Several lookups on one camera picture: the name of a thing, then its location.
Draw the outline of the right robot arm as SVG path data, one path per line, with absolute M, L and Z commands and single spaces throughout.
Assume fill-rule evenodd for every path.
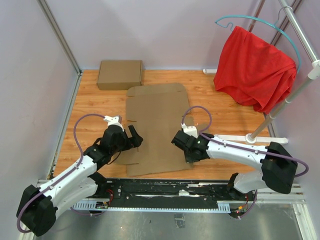
M 171 142 L 184 152 L 187 163 L 224 159 L 254 168 L 252 172 L 236 172 L 230 177 L 226 193 L 232 200 L 264 188 L 280 194 L 291 192 L 298 163 L 277 142 L 271 142 L 268 146 L 246 145 L 208 133 L 194 137 L 182 130 L 176 133 Z

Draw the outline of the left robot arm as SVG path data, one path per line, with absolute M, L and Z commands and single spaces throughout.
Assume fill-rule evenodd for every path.
M 133 125 L 128 129 L 131 136 L 118 125 L 109 126 L 103 136 L 81 151 L 80 158 L 61 174 L 39 187 L 29 185 L 22 193 L 16 213 L 17 229 L 40 237 L 77 202 L 90 196 L 103 197 L 107 193 L 106 178 L 98 170 L 110 163 L 115 154 L 138 148 L 143 142 Z

